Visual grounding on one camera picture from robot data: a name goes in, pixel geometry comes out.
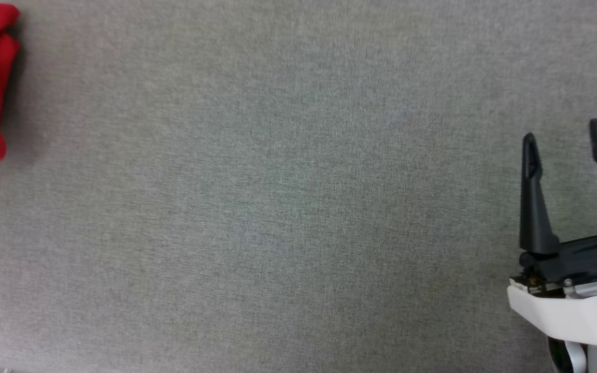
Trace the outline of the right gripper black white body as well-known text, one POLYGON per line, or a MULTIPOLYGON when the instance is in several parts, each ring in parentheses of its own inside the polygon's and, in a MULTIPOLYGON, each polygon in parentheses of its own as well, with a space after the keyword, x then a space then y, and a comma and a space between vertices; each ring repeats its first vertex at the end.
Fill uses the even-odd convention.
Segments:
POLYGON ((512 310, 550 338, 597 346, 597 236, 524 252, 519 264, 507 288, 512 310))

